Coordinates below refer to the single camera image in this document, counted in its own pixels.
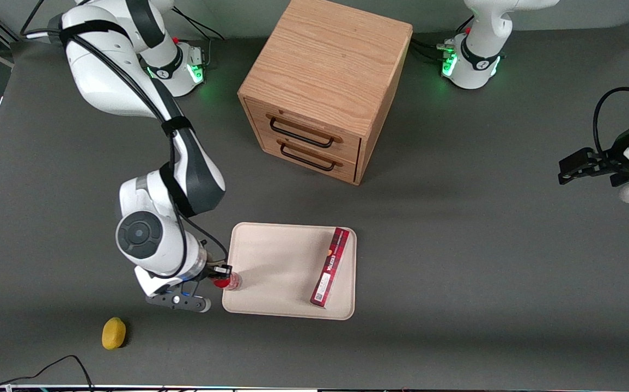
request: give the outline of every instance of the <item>red cap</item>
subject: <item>red cap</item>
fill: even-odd
[[[232,278],[227,278],[227,279],[215,279],[212,281],[213,285],[216,285],[217,287],[223,289],[227,286],[229,286],[230,281],[232,280]]]

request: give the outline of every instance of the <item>black metal handle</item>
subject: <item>black metal handle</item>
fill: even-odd
[[[309,166],[316,167],[317,169],[325,171],[325,172],[331,172],[334,169],[334,167],[336,167],[336,163],[335,162],[332,162],[331,166],[326,167],[326,166],[322,166],[321,164],[318,164],[318,163],[307,161],[307,159],[300,158],[299,156],[295,156],[293,154],[286,153],[285,152],[285,143],[280,145],[280,154],[283,154],[284,156],[286,156],[288,158],[292,158],[295,161],[299,161],[299,162],[302,162],[304,164],[308,164]]]
[[[284,134],[285,136],[292,137],[293,139],[297,139],[300,142],[309,143],[309,144],[311,144],[313,146],[317,146],[317,147],[322,148],[322,149],[328,149],[334,143],[334,138],[333,137],[329,137],[329,142],[324,144],[324,143],[317,142],[316,140],[312,140],[312,139],[309,139],[309,138],[304,137],[304,136],[299,136],[299,134],[295,134],[295,133],[292,133],[292,132],[289,132],[289,131],[285,131],[282,128],[276,127],[275,126],[275,121],[276,121],[275,117],[271,117],[270,127],[271,127],[271,129],[273,129],[273,131],[278,132],[279,134]]]

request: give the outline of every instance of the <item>plastic tray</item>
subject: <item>plastic tray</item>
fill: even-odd
[[[356,309],[356,233],[329,292],[326,308],[309,302],[331,244],[329,226],[240,223],[232,230],[229,263],[242,286],[225,291],[222,305],[231,313],[347,320]]]

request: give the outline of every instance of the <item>wooden drawer cabinet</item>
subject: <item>wooden drawer cabinet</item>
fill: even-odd
[[[291,0],[238,92],[261,148],[360,184],[411,33],[344,5]]]

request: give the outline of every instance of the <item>gray table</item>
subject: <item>gray table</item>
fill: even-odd
[[[61,52],[18,45],[0,108],[0,381],[77,354],[97,384],[629,390],[629,205],[606,177],[557,182],[591,145],[596,100],[629,85],[629,26],[515,33],[480,91],[409,56],[359,188],[260,151],[236,91],[262,43],[216,42],[207,83],[179,99],[228,187],[195,221],[225,242],[244,221],[354,228],[356,314],[234,315],[215,288],[204,315],[147,305],[114,204],[164,163],[162,131],[93,109]],[[610,144],[629,96],[602,124]],[[107,352],[113,316],[132,339]],[[40,381],[83,378],[65,363]]]

